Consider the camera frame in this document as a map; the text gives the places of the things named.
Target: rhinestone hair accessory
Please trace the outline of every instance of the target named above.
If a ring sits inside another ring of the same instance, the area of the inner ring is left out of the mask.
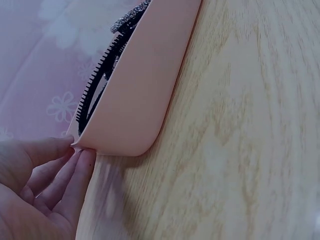
[[[119,28],[134,18],[138,13],[143,12],[144,10],[147,9],[149,6],[151,0],[145,0],[144,2],[140,3],[138,6],[136,6],[134,9],[126,13],[123,17],[119,18],[110,28],[110,31],[115,34]]]

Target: fingernail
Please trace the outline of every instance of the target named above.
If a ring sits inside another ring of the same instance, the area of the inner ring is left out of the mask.
[[[75,138],[72,135],[65,136],[64,139],[68,142],[74,142]]]

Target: finger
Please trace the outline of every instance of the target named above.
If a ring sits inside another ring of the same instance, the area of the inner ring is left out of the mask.
[[[52,210],[62,199],[70,179],[75,172],[80,154],[80,152],[75,154],[61,169],[53,182],[37,197],[37,199],[45,203],[48,209]]]
[[[19,194],[31,177],[33,168],[63,157],[73,139],[66,137],[0,142],[0,184]]]
[[[84,150],[81,153],[61,202],[53,209],[53,212],[62,215],[68,220],[72,229],[76,229],[78,226],[80,212],[94,171],[95,161],[95,151]]]
[[[21,146],[35,168],[52,160],[62,158],[73,142],[73,136],[65,138],[48,137],[37,141],[24,141],[21,142]]]
[[[29,186],[35,197],[52,183],[57,173],[74,153],[75,150],[70,148],[65,156],[33,169],[32,175],[26,185]]]

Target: pink tablecloth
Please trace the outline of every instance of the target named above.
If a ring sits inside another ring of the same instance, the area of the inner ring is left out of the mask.
[[[0,0],[0,141],[66,134],[110,26],[141,0]]]

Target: comb teeth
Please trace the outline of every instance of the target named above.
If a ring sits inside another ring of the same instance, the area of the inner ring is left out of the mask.
[[[104,92],[111,74],[116,67],[119,58],[121,57],[121,54],[125,50],[127,43],[135,30],[135,26],[139,22],[143,13],[144,11],[142,10],[141,12],[139,12],[139,14],[136,15],[134,19],[131,19],[125,25],[120,27],[120,34],[114,38],[107,50],[101,56],[101,59],[97,63],[97,66],[92,71],[92,74],[83,91],[76,111],[75,120],[78,122],[79,136],[82,134],[86,125],[88,124],[88,121],[91,118],[102,96],[102,93]],[[102,78],[105,79],[105,84],[90,109],[93,97]]]

